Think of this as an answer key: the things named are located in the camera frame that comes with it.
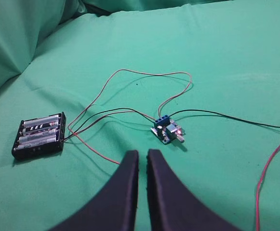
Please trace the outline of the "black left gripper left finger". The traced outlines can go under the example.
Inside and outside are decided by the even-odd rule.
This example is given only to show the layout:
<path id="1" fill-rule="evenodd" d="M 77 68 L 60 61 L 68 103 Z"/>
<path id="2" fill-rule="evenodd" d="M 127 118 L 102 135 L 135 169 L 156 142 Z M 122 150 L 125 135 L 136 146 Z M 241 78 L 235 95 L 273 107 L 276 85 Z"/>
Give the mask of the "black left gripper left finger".
<path id="1" fill-rule="evenodd" d="M 138 199 L 139 154 L 127 151 L 104 187 L 52 231 L 133 231 Z"/>

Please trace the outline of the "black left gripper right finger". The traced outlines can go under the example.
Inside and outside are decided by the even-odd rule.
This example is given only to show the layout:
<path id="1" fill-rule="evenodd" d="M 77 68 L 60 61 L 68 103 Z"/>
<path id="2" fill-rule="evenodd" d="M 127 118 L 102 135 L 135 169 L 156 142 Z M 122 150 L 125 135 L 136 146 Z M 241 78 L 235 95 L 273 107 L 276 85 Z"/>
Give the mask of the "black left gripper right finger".
<path id="1" fill-rule="evenodd" d="M 162 152 L 147 154 L 147 200 L 153 231 L 238 231 L 181 182 Z"/>

